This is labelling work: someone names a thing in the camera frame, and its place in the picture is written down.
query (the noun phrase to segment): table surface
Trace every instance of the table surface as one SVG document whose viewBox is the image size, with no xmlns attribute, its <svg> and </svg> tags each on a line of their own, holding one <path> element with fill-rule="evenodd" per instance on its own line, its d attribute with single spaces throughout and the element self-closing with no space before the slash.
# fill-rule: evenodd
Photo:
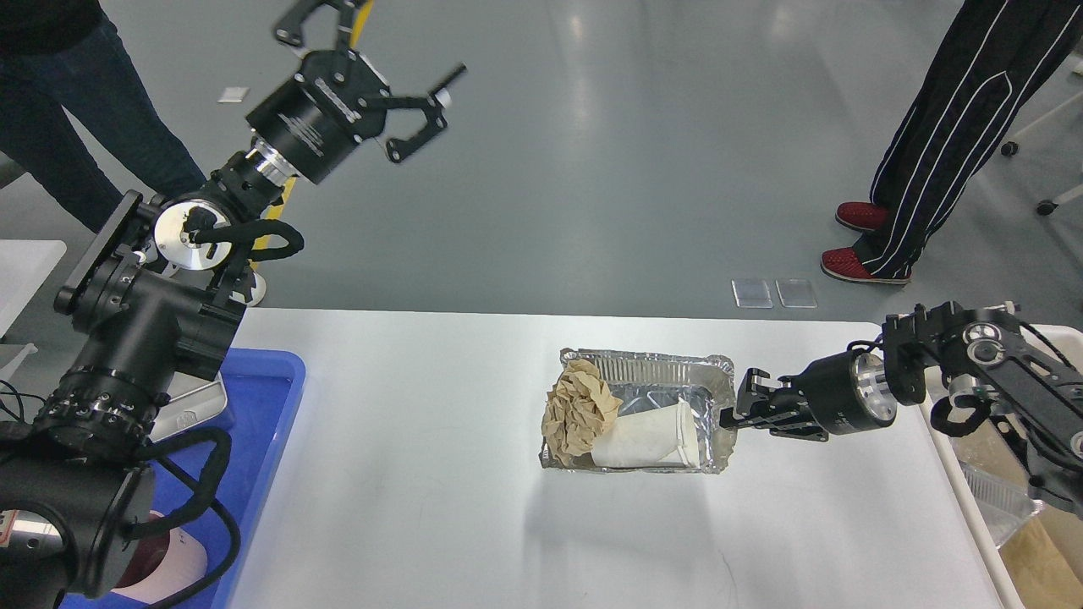
<svg viewBox="0 0 1083 609">
<path fill-rule="evenodd" d="M 65 250 L 61 241 L 0 239 L 0 336 L 23 312 Z"/>
<path fill-rule="evenodd" d="M 825 444 L 743 430 L 707 475 L 543 470 L 564 347 L 720 353 L 738 380 L 873 324 L 249 311 L 308 367 L 232 607 L 1001 607 L 917 409 Z"/>
</svg>

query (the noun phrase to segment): person's leg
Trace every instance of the person's leg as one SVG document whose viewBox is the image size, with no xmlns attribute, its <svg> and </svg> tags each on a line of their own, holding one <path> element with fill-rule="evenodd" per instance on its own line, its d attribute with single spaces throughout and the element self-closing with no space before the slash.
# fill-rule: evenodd
<svg viewBox="0 0 1083 609">
<path fill-rule="evenodd" d="M 60 104 L 21 76 L 19 60 L 0 60 L 0 151 L 95 233 L 120 203 Z"/>
<path fill-rule="evenodd" d="M 1083 33 L 1078 2 L 1006 0 L 984 8 L 965 16 L 965 28 L 953 25 L 929 68 L 928 109 L 915 116 L 921 120 L 896 153 L 891 176 L 882 177 L 878 203 L 890 208 L 888 221 L 853 246 L 873 276 L 909 275 L 966 181 Z"/>
<path fill-rule="evenodd" d="M 903 153 L 913 146 L 919 134 L 921 126 L 932 119 L 929 114 L 931 109 L 935 109 L 931 107 L 934 101 L 944 95 L 945 83 L 941 79 L 941 73 L 964 69 L 974 55 L 973 49 L 961 49 L 960 42 L 969 43 L 973 40 L 974 29 L 980 24 L 993 21 L 1000 9 L 1000 2 L 969 0 L 955 15 L 932 57 L 917 96 L 911 103 L 888 145 L 887 152 L 884 153 L 884 159 L 876 168 L 872 186 L 869 189 L 869 202 L 873 205 L 888 206 L 892 194 L 899 187 L 899 181 L 905 179 L 906 168 L 902 166 Z"/>
<path fill-rule="evenodd" d="M 172 197 L 206 182 L 158 117 L 108 18 L 71 49 L 28 56 L 26 63 L 39 86 L 155 192 Z"/>
</svg>

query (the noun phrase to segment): white paper cup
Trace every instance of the white paper cup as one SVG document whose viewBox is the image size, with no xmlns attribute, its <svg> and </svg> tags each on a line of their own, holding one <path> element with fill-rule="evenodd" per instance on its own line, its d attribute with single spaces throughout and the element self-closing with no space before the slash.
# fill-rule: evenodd
<svg viewBox="0 0 1083 609">
<path fill-rule="evenodd" d="M 181 529 L 169 531 L 169 548 L 158 568 L 142 581 L 113 592 L 139 600 L 157 602 L 167 596 L 196 583 L 207 573 L 207 549 L 195 537 Z"/>
<path fill-rule="evenodd" d="M 700 467 L 692 406 L 678 403 L 616 417 L 590 450 L 600 467 Z"/>
</svg>

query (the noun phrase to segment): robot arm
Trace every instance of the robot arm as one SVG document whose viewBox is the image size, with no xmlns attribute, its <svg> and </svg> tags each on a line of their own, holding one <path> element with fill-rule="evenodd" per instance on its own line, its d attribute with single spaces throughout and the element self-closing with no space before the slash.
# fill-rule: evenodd
<svg viewBox="0 0 1083 609">
<path fill-rule="evenodd" d="M 66 593 L 97 598 L 131 562 L 133 542 L 208 508 L 224 511 L 214 493 L 229 463 L 225 432 L 197 429 L 157 444 L 147 439 L 174 373 L 213 378 L 245 313 L 230 296 L 249 261 L 303 247 L 288 224 L 260 219 L 282 203 L 287 180 L 319 183 L 383 132 L 390 111 L 420 109 L 427 122 L 418 133 L 384 144 L 389 159 L 401 163 L 446 128 L 446 87 L 465 72 L 459 65 L 425 95 L 393 95 L 349 46 L 361 4 L 298 2 L 276 25 L 276 38 L 301 46 L 301 23 L 329 5 L 339 12 L 336 48 L 304 54 L 300 68 L 247 116 L 255 133 L 249 150 L 211 172 L 197 192 L 149 202 L 129 192 L 57 294 L 54 309 L 70 315 L 88 340 L 32 424 L 0 423 L 0 607 L 54 607 Z M 287 245 L 253 251 L 268 234 Z M 208 285 L 151 271 L 138 247 L 148 238 L 182 268 L 212 270 Z M 214 449 L 198 480 L 170 467 L 168 454 L 201 442 Z M 148 462 L 155 459 L 180 476 L 193 497 L 147 521 L 155 485 Z M 232 519 L 223 521 L 229 528 Z"/>
<path fill-rule="evenodd" d="M 887 427 L 899 404 L 925 400 L 925 368 L 939 366 L 949 396 L 934 406 L 932 427 L 961 437 L 986 419 L 1016 415 L 1026 439 L 1010 427 L 997 431 L 1029 472 L 1031 496 L 1083 518 L 1083 375 L 1028 344 L 1015 312 L 1010 302 L 976 310 L 918 306 L 888 318 L 882 341 L 851 344 L 780 378 L 781 387 L 767 387 L 770 376 L 749 368 L 736 406 L 720 423 L 818 441 Z"/>
</svg>

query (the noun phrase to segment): concrete floor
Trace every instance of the concrete floor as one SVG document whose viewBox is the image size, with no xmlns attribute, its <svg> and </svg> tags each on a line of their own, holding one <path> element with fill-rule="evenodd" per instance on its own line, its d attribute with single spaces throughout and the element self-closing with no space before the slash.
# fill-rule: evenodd
<svg viewBox="0 0 1083 609">
<path fill-rule="evenodd" d="M 270 35 L 290 3 L 102 0 L 205 171 L 247 148 L 244 115 L 297 65 Z M 834 207 L 867 196 L 960 4 L 377 2 L 361 48 L 395 92 L 470 68 L 451 129 L 402 166 L 368 145 L 323 184 L 300 184 L 283 219 L 308 246 L 261 267 L 264 306 L 879 322 L 916 302 L 1012 299 L 1029 321 L 1083 327 L 1083 206 L 1033 211 L 1080 182 L 1074 113 L 971 180 L 911 285 L 819 270 L 821 251 L 853 241 Z M 308 33 L 324 46 L 330 15 Z M 1083 89 L 1071 67 L 1018 126 Z M 218 104 L 231 86 L 251 92 Z M 143 189 L 91 147 L 121 190 Z M 16 375 L 24 390 L 49 392 L 81 345 L 49 304 L 90 237 L 30 177 L 0 191 L 0 238 L 68 244 L 5 337 L 41 348 Z M 739 309 L 730 281 L 743 277 L 810 280 L 819 307 Z"/>
</svg>

